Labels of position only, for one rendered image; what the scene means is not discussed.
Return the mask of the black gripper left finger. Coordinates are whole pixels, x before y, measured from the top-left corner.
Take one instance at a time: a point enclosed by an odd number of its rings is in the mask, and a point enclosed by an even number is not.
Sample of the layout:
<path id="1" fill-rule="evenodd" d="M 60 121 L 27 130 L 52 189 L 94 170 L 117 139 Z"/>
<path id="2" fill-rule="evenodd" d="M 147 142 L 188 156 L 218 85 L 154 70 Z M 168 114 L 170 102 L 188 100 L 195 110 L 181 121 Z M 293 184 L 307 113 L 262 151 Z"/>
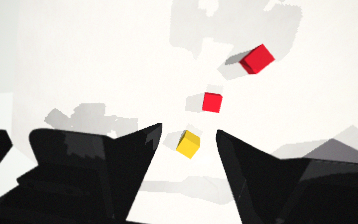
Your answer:
<path id="1" fill-rule="evenodd" d="M 38 165 L 44 162 L 97 170 L 107 217 L 126 220 L 158 148 L 162 126 L 157 123 L 115 139 L 39 128 L 30 131 L 28 140 Z"/>

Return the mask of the yellow cube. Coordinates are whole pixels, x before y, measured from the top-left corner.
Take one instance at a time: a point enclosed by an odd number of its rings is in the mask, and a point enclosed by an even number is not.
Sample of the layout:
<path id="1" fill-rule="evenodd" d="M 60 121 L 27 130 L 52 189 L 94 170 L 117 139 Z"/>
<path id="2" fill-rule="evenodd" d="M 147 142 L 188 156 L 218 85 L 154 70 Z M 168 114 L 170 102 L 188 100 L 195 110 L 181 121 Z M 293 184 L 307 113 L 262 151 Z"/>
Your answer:
<path id="1" fill-rule="evenodd" d="M 186 130 L 180 139 L 176 151 L 191 159 L 200 148 L 200 137 Z"/>

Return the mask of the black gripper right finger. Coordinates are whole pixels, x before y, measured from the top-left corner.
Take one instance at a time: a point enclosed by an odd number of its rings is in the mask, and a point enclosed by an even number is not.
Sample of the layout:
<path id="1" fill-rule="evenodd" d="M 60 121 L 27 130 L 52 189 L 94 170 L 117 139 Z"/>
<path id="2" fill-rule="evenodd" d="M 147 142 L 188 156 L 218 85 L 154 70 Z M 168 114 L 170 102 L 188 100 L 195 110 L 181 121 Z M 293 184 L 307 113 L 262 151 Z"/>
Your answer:
<path id="1" fill-rule="evenodd" d="M 358 163 L 281 159 L 220 129 L 215 139 L 242 224 L 283 224 L 311 183 L 358 188 Z"/>

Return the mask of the red cube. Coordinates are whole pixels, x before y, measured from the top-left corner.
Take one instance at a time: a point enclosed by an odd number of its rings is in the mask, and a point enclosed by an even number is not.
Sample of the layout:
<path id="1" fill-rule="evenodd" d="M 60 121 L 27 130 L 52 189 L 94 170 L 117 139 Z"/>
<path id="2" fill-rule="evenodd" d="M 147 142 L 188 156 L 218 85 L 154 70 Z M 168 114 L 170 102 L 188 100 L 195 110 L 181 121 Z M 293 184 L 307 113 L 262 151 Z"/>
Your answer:
<path id="1" fill-rule="evenodd" d="M 273 61 L 275 61 L 275 58 L 271 55 L 267 48 L 261 44 L 244 56 L 239 62 L 248 74 L 257 74 Z"/>
<path id="2" fill-rule="evenodd" d="M 202 110 L 219 113 L 222 98 L 221 94 L 205 92 Z"/>

